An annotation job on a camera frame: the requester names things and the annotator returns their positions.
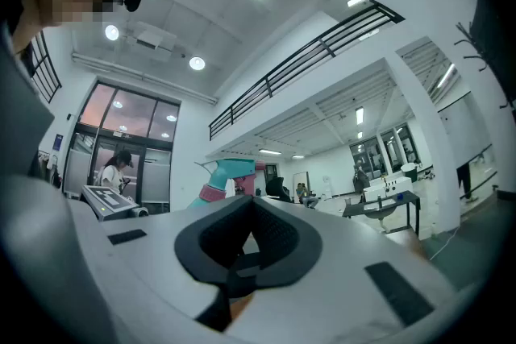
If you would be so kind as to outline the black sink table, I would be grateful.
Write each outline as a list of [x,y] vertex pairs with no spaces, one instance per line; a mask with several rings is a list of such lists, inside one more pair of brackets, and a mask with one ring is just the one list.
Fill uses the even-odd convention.
[[[402,206],[404,206],[406,208],[406,225],[403,226],[403,227],[397,228],[397,230],[403,230],[406,227],[410,227],[411,229],[414,230],[415,234],[417,236],[419,236],[419,232],[420,232],[420,213],[421,213],[421,201],[420,201],[420,198],[419,198],[419,196],[415,195],[414,193],[412,193],[410,191],[405,191],[402,194],[403,194],[404,198],[401,201],[399,201],[397,199],[397,195],[396,196],[392,196],[392,197],[387,197],[387,198],[391,198],[391,199],[396,201],[397,208],[398,207],[402,207]],[[345,207],[344,211],[343,211],[342,217],[343,218],[352,218],[352,217],[361,216],[361,215],[365,216],[365,214],[364,214],[364,204],[365,203],[347,205]],[[414,226],[412,226],[411,223],[410,223],[410,206],[411,205],[414,207],[414,213],[415,213],[415,224],[414,224]]]

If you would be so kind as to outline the clothes rack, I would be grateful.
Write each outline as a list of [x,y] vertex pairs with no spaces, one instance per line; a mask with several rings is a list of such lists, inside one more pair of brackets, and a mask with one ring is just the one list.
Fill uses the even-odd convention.
[[60,189],[62,179],[58,169],[57,154],[55,152],[47,153],[45,151],[38,151],[38,161],[42,179],[56,189]]

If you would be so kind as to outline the white box appliance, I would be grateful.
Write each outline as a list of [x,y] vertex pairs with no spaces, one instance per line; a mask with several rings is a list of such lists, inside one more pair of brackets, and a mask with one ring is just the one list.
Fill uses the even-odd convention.
[[364,189],[364,197],[367,202],[371,202],[378,198],[385,199],[396,196],[405,191],[413,191],[412,180],[409,177],[402,176],[392,180],[380,179],[379,183],[371,184]]

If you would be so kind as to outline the black framed glass doors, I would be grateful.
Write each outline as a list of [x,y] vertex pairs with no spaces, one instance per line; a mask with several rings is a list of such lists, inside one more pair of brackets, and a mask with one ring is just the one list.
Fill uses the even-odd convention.
[[365,175],[374,180],[391,172],[400,172],[406,163],[417,164],[418,152],[407,123],[380,133],[380,139],[372,137],[352,144],[350,151],[355,164],[360,163]]

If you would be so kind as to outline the short black balcony railing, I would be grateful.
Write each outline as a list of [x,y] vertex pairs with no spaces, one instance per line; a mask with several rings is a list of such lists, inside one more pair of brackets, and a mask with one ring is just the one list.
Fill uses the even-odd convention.
[[31,46],[31,62],[34,66],[31,78],[43,99],[50,103],[62,84],[54,68],[43,32],[36,35],[31,41]]

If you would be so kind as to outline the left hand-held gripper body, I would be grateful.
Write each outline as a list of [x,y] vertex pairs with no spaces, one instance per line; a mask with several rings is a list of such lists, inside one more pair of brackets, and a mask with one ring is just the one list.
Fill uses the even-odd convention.
[[149,215],[148,209],[103,186],[84,185],[81,197],[85,199],[100,222],[127,218],[142,218]]

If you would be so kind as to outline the black mesh office chair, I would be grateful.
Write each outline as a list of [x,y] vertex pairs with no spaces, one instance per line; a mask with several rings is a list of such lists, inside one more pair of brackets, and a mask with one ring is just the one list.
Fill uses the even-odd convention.
[[265,192],[269,197],[274,197],[279,201],[291,202],[292,198],[289,195],[289,190],[283,185],[284,178],[277,176],[272,178],[265,188]]

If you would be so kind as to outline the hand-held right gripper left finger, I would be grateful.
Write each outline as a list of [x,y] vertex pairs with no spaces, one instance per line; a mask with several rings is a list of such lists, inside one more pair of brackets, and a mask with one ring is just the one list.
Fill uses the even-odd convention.
[[196,320],[223,332],[232,321],[230,299],[254,291],[254,276],[239,274],[246,266],[254,265],[254,255],[243,254],[243,245],[252,232],[252,197],[226,199],[221,209],[209,212],[178,234],[174,251],[196,281],[218,289],[213,302]]

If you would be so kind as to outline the tall glass entrance door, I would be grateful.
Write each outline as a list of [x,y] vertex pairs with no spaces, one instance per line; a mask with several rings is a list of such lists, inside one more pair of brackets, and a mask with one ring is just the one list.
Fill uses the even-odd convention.
[[64,166],[67,197],[79,199],[84,185],[94,185],[99,170],[121,150],[133,167],[123,196],[150,214],[170,210],[173,141],[180,106],[128,89],[97,83],[73,130]]

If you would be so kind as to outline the black wheeled display stand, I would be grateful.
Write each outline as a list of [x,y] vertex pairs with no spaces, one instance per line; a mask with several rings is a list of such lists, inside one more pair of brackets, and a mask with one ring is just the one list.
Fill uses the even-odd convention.
[[506,38],[498,21],[470,23],[468,30],[462,23],[457,23],[456,28],[464,38],[455,45],[467,43],[476,51],[474,55],[464,56],[464,59],[480,60],[483,66],[477,69],[479,73],[486,69],[491,71],[505,97],[500,108],[510,108],[516,117],[516,46]]

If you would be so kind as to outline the white sink basin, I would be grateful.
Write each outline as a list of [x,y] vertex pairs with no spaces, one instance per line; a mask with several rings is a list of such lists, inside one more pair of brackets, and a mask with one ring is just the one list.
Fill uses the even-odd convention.
[[392,214],[396,208],[395,200],[378,197],[376,201],[364,204],[364,214],[367,218],[378,220],[382,230],[388,233],[389,229],[385,226],[384,219]]

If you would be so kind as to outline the teal pink spray bottle head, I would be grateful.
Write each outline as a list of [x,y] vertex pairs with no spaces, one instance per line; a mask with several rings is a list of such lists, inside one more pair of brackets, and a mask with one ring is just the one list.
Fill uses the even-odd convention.
[[256,172],[265,170],[265,162],[261,160],[221,159],[215,163],[216,168],[213,172],[206,167],[207,163],[199,164],[210,173],[210,179],[202,186],[198,197],[210,203],[226,198],[226,185],[229,180],[233,180],[237,188],[243,190],[244,195],[253,195]]

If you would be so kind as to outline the long black balcony railing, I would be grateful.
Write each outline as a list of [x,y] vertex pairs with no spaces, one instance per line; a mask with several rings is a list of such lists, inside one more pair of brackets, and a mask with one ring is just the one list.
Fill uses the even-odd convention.
[[209,124],[209,140],[212,141],[315,66],[337,57],[381,28],[404,20],[402,15],[386,5],[372,1],[370,6],[316,36],[259,78]]

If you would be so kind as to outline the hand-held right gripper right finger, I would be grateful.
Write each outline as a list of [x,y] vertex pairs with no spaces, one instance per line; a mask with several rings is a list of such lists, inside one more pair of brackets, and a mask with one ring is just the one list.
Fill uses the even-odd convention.
[[250,234],[258,251],[239,253],[231,265],[229,297],[295,284],[322,254],[322,237],[307,222],[260,198],[253,199],[248,210]]

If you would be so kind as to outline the white ceiling pipe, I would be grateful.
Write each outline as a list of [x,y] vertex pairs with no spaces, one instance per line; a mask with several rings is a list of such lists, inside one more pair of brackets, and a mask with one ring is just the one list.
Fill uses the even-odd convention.
[[182,93],[186,96],[192,97],[194,99],[197,99],[201,102],[205,102],[209,105],[215,106],[218,103],[218,99],[215,97],[211,97],[208,95],[205,95],[203,93],[199,93],[197,91],[194,91],[192,89],[180,86],[176,83],[165,81],[163,79],[160,79],[159,77],[154,77],[152,75],[149,75],[147,73],[143,73],[137,70],[134,70],[132,68],[128,68],[125,66],[122,66],[120,64],[114,64],[111,62],[107,62],[105,60],[84,56],[82,54],[73,52],[71,54],[72,61],[82,64],[88,68],[91,68],[93,70],[104,72],[104,73],[115,73],[118,75],[122,75],[125,77],[130,77],[139,81],[151,83],[154,85],[163,86],[166,89],[169,89],[173,92]]

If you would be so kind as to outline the leaning white board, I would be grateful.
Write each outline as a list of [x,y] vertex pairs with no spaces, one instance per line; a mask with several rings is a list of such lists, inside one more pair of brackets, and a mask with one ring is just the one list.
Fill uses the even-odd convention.
[[308,172],[297,172],[293,174],[293,195],[298,198],[298,186],[310,191],[310,180]]

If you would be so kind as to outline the black tub white rim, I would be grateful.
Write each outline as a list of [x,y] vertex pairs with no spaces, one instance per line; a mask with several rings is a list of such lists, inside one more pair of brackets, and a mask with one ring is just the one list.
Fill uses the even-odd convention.
[[403,172],[403,175],[407,178],[411,179],[411,182],[414,183],[418,180],[418,171],[417,171],[417,164],[414,162],[409,162],[406,164],[403,164],[401,166],[401,170]]

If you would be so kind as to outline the ceiling air conditioner unit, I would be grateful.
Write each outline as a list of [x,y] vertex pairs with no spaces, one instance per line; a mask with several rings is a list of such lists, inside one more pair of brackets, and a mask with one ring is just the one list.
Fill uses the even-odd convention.
[[167,62],[177,42],[177,36],[144,22],[130,22],[127,44],[130,50],[149,60]]

